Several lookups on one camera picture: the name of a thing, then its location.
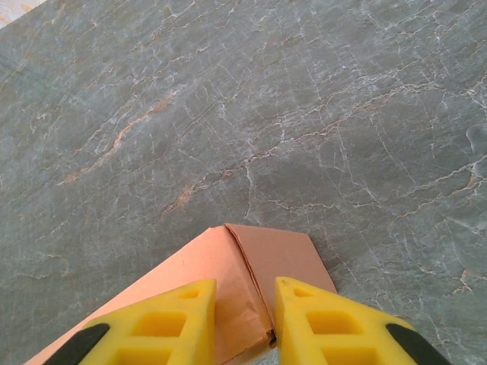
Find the marble tile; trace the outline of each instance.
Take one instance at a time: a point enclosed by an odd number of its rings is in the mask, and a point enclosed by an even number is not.
[[[20,18],[45,0],[0,0],[0,28]]]
[[[485,363],[485,19],[59,0],[0,30],[0,363],[227,221],[309,233],[342,295]]]

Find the cardboard box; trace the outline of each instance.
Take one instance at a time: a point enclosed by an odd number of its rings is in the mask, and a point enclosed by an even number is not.
[[[86,322],[199,279],[217,280],[217,364],[275,346],[274,282],[287,276],[336,292],[308,235],[237,224],[209,228],[27,362],[42,364]]]

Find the torn cardboard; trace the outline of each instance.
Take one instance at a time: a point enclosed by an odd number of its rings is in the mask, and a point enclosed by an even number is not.
[[[308,235],[238,224],[209,228],[27,362],[42,364],[91,319],[199,279],[217,280],[216,363],[248,360],[275,343],[277,276],[336,292]]]

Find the cardboard corner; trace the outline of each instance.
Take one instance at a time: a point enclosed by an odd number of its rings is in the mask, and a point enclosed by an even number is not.
[[[275,326],[275,278],[287,276],[336,293],[310,237],[305,233],[225,224],[232,232]]]
[[[272,346],[277,276],[296,278],[336,292],[308,235],[238,224],[209,228],[26,364],[44,363],[74,333],[98,316],[208,278],[217,280],[216,363],[248,360]]]

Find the cardboard edge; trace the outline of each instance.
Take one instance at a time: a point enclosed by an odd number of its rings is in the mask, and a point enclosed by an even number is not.
[[[237,233],[231,228],[231,225],[228,223],[225,223],[223,227],[227,228],[227,230],[231,233],[231,235],[235,239],[235,243],[237,244],[237,247],[240,250],[240,253],[242,254],[243,261],[245,262],[245,266],[247,267],[247,270],[249,271],[249,275],[250,275],[250,278],[252,279],[253,286],[256,288],[256,292],[259,294],[260,302],[263,305],[263,308],[266,309],[269,327],[272,328],[270,331],[267,332],[267,340],[268,340],[267,346],[269,348],[274,348],[275,344],[276,344],[276,339],[277,339],[277,337],[275,336],[275,326],[272,322],[272,315],[269,312],[269,308],[266,304],[266,301],[264,300],[264,296],[262,294],[262,291],[260,290],[259,282],[256,279],[256,276],[253,272],[252,266],[250,265],[249,259],[247,258],[247,255],[245,254],[244,248],[242,247],[242,244],[240,242],[240,239],[238,238]]]

